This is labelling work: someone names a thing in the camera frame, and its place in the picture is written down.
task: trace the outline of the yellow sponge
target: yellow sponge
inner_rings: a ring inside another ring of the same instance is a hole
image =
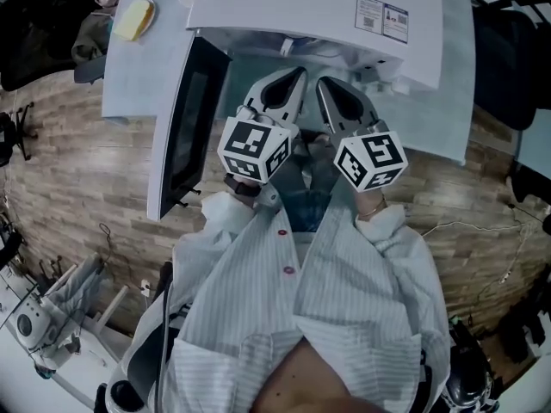
[[[154,6],[149,0],[134,0],[122,15],[113,32],[124,40],[136,40],[150,21],[153,9]]]

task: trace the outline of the watch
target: watch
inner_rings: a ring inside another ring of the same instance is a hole
[[[224,183],[231,188],[235,194],[240,196],[257,197],[262,191],[260,185],[250,187],[249,185],[236,181],[233,175],[230,175],[229,173],[224,176]]]

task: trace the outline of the label sticker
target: label sticker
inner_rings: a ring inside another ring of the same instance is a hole
[[[382,35],[383,2],[356,0],[356,27]]]
[[[407,44],[409,18],[406,10],[385,3],[382,34]]]

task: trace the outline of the floor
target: floor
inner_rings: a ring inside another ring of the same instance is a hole
[[[39,260],[63,257],[63,268],[98,251],[108,255],[99,227],[111,230],[109,270],[114,285],[102,294],[101,310],[118,289],[132,289],[113,318],[114,327],[132,332],[145,309],[138,286],[154,286],[158,270],[170,258],[174,242],[186,232],[201,229],[199,200],[175,209],[161,223],[146,219],[147,177],[152,120],[117,126],[101,118],[102,83],[76,85],[71,72],[45,77],[15,93],[0,94],[0,110],[34,102],[28,124],[39,138],[28,141],[33,154],[24,163],[15,150],[4,171],[9,214],[21,228],[28,246],[22,249],[26,267],[38,272]],[[476,132],[488,129],[475,121]],[[214,152],[221,129],[216,127],[207,157],[203,196],[223,188],[223,168]],[[534,220],[506,206],[504,185],[512,157],[471,141],[464,166],[421,152],[409,151],[410,167],[386,191],[390,202],[403,203],[409,224],[421,233],[436,225],[461,221],[486,228],[503,228]],[[546,205],[528,198],[523,208],[544,215]],[[492,330],[499,319],[531,287],[551,255],[551,239],[540,225],[502,231],[477,231],[450,225],[432,231],[426,240],[436,260],[449,314],[467,320],[473,331]],[[510,270],[504,284],[498,281]],[[513,366],[499,355],[497,342],[486,352],[505,381],[518,376],[529,363]]]

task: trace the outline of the white desk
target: white desk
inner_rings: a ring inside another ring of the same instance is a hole
[[[132,1],[121,0],[115,24]],[[103,85],[104,117],[156,117],[163,102],[172,94],[176,96],[191,35],[184,28],[188,10],[178,0],[153,1],[157,6],[155,20],[138,42],[111,38]],[[443,13],[440,89],[409,96],[366,90],[380,117],[399,133],[405,147],[463,163],[474,98],[474,27],[470,0],[443,0]],[[334,70],[318,72],[333,74]],[[346,73],[348,75],[338,71],[335,75],[352,81],[353,76]]]

